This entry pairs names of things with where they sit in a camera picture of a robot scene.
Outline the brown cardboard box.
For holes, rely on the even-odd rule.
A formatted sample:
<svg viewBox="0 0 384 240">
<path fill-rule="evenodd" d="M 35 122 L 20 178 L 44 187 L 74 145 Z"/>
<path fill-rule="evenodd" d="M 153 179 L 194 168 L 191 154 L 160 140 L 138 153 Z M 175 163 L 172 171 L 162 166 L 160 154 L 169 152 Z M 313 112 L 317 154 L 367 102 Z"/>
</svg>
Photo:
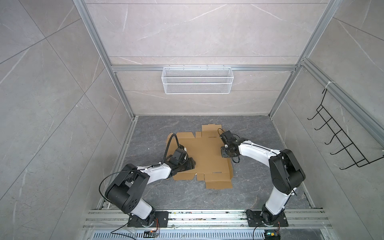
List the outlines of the brown cardboard box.
<svg viewBox="0 0 384 240">
<path fill-rule="evenodd" d="M 221 147 L 224 146 L 218 129 L 221 125 L 202 125 L 200 132 L 176 133 L 179 143 L 187 149 L 190 158 L 196 162 L 193 170 L 179 172 L 175 181 L 204 181 L 207 189 L 223 190 L 233 187 L 234 176 L 231 159 L 223 158 Z"/>
</svg>

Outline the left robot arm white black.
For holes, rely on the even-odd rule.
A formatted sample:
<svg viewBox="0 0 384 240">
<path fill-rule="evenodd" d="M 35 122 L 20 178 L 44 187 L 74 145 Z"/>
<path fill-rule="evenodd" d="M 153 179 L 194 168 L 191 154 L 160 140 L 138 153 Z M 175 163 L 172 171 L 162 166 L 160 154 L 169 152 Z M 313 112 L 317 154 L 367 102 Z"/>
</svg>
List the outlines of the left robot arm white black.
<svg viewBox="0 0 384 240">
<path fill-rule="evenodd" d="M 116 173 L 103 197 L 125 214 L 131 214 L 151 224 L 155 208 L 142 199 L 148 184 L 172 178 L 180 172 L 193 170 L 196 162 L 189 157 L 185 148 L 177 148 L 164 161 L 147 167 L 127 164 Z"/>
</svg>

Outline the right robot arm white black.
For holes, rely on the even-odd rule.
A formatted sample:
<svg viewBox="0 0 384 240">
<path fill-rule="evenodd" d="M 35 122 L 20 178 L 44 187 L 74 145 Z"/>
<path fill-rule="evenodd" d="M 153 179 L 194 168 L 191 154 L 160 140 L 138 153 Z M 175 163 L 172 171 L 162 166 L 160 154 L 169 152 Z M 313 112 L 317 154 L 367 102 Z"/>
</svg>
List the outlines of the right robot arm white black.
<svg viewBox="0 0 384 240">
<path fill-rule="evenodd" d="M 263 205 L 261 217 L 264 223 L 272 224 L 284 213 L 288 200 L 306 179 L 294 153 L 288 149 L 269 149 L 245 138 L 238 139 L 231 131 L 223 131 L 219 136 L 224 143 L 221 147 L 223 158 L 245 156 L 269 167 L 274 187 Z"/>
</svg>

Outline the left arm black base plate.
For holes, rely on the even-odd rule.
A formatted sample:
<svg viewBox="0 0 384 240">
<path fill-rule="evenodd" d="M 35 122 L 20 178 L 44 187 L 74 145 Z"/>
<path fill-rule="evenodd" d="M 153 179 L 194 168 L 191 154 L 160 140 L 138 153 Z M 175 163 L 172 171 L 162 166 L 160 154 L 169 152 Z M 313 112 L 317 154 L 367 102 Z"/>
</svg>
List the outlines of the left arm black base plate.
<svg viewBox="0 0 384 240">
<path fill-rule="evenodd" d="M 128 227 L 165 228 L 168 226 L 168 221 L 169 221 L 169 212 L 155 211 L 155 212 L 151 212 L 146 219 L 141 219 L 136 215 L 132 215 L 128 222 Z"/>
</svg>

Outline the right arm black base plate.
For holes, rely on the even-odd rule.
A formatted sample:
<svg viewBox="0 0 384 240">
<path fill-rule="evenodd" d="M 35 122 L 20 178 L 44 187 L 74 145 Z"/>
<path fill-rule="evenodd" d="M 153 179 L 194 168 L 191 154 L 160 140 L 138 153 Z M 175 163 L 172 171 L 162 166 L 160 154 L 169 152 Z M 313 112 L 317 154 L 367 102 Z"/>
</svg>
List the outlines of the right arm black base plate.
<svg viewBox="0 0 384 240">
<path fill-rule="evenodd" d="M 249 227 L 288 227 L 288 220 L 285 211 L 272 215 L 268 210 L 252 211 L 246 210 L 246 220 Z"/>
</svg>

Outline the aluminium mounting rail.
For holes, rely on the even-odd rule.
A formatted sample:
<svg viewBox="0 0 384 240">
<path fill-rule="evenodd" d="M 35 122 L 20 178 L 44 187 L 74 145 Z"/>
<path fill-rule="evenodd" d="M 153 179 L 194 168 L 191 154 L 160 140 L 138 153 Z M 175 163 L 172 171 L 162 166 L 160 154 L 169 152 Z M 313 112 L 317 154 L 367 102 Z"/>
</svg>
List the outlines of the aluminium mounting rail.
<svg viewBox="0 0 384 240">
<path fill-rule="evenodd" d="M 160 210 L 150 227 L 118 210 L 91 210 L 80 240 L 283 240 L 292 231 L 338 239 L 322 209 L 288 209 L 274 224 L 257 210 Z"/>
</svg>

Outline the aluminium frame post right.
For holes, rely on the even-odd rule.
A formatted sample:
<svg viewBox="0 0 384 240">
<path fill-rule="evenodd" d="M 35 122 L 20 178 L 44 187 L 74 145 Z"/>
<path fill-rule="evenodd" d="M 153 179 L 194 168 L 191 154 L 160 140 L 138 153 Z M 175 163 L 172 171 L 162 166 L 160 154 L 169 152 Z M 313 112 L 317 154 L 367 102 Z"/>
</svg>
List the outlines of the aluminium frame post right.
<svg viewBox="0 0 384 240">
<path fill-rule="evenodd" d="M 325 29 L 327 28 L 332 17 L 335 15 L 336 11 L 338 10 L 342 2 L 343 2 L 342 0 L 332 0 L 328 2 L 327 7 L 324 13 L 322 14 L 314 32 L 312 33 L 311 37 L 308 40 L 307 45 L 305 46 L 302 54 L 300 55 L 294 70 L 291 71 L 286 83 L 284 84 L 282 90 L 280 91 L 280 94 L 278 95 L 274 105 L 272 106 L 269 112 L 269 117 L 271 119 L 274 117 L 274 115 L 278 111 L 288 91 L 292 87 L 297 75 L 300 73 L 303 67 L 304 60 L 309 58 L 310 54 L 314 50 L 316 44 L 318 43 L 319 39 L 321 38 L 322 34 L 324 33 Z"/>
</svg>

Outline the aluminium frame post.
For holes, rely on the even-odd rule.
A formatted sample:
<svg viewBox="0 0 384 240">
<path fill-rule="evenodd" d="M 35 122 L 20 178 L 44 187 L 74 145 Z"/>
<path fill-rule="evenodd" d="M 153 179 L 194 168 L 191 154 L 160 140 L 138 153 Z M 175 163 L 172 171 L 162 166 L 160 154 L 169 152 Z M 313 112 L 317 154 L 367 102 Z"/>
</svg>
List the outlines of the aluminium frame post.
<svg viewBox="0 0 384 240">
<path fill-rule="evenodd" d="M 111 80 L 119 94 L 119 97 L 121 98 L 122 100 L 122 103 L 130 117 L 130 119 L 133 121 L 135 119 L 135 114 L 133 113 L 133 110 L 131 108 L 131 105 L 128 101 L 128 98 L 125 94 L 125 91 L 116 75 L 116 73 L 113 71 L 112 69 L 112 63 L 110 61 L 110 58 L 106 52 L 106 49 L 102 43 L 102 40 L 98 34 L 98 31 L 94 25 L 94 22 L 91 18 L 91 15 L 88 11 L 88 8 L 86 6 L 86 3 L 85 1 L 83 0 L 74 0 L 74 4 L 84 22 L 84 25 L 91 37 L 91 40 L 92 42 L 94 43 L 95 47 L 96 47 L 96 50 L 103 62 L 103 64 L 105 65 L 105 68 L 107 70 L 107 73 L 108 75 L 111 77 Z"/>
<path fill-rule="evenodd" d="M 274 105 L 272 106 L 269 112 L 269 117 L 271 119 L 274 117 L 274 115 L 278 111 L 288 91 L 292 87 L 297 75 L 300 73 L 303 67 L 304 60 L 309 58 L 310 54 L 314 50 L 316 44 L 318 43 L 319 39 L 321 38 L 322 34 L 324 33 L 325 29 L 327 28 L 332 17 L 335 15 L 336 11 L 338 10 L 342 2 L 343 2 L 342 0 L 332 0 L 328 2 L 327 7 L 324 13 L 322 14 L 314 32 L 312 33 L 311 37 L 308 40 L 307 45 L 305 46 L 302 54 L 300 55 L 294 70 L 291 71 L 286 83 L 284 84 L 282 90 L 280 91 L 280 94 L 278 95 Z"/>
</svg>

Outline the aluminium frame post left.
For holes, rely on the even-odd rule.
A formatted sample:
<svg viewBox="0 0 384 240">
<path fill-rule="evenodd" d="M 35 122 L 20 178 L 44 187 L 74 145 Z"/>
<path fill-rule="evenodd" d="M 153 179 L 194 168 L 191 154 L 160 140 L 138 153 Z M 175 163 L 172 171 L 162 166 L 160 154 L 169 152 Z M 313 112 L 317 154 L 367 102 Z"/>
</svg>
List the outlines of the aluminium frame post left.
<svg viewBox="0 0 384 240">
<path fill-rule="evenodd" d="M 86 3 L 85 1 L 83 0 L 74 0 L 74 4 L 84 22 L 84 25 L 91 37 L 91 40 L 92 42 L 94 43 L 95 47 L 96 47 L 96 50 L 103 62 L 103 64 L 105 65 L 105 68 L 107 70 L 107 73 L 108 75 L 111 77 L 111 80 L 119 94 L 119 97 L 121 98 L 122 100 L 122 103 L 130 117 L 130 119 L 133 121 L 135 119 L 135 114 L 133 113 L 133 110 L 131 108 L 131 105 L 128 101 L 128 98 L 125 94 L 125 91 L 116 75 L 116 73 L 113 71 L 112 69 L 112 63 L 110 61 L 110 58 L 106 52 L 106 49 L 102 43 L 102 40 L 98 34 L 98 31 L 94 25 L 94 22 L 91 18 L 91 15 L 88 11 L 88 8 L 86 6 Z"/>
</svg>

